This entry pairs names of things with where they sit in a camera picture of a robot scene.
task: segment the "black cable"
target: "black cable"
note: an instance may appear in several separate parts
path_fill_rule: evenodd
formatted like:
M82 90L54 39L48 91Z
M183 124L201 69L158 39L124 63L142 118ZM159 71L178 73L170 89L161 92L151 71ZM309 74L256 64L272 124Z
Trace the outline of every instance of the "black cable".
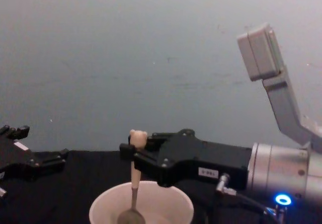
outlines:
M238 197L238 198L240 198L240 199L242 199L244 201L247 201L250 204L252 204L253 206L261 209L264 212L264 214L266 214L267 216L269 216L275 223L279 224L279 221L276 218L276 215L273 214L271 211L269 211L266 206L260 204L259 202L255 201L255 200L253 200L251 198L248 198L247 196L244 196L242 194L239 194L239 193L236 194L236 197Z

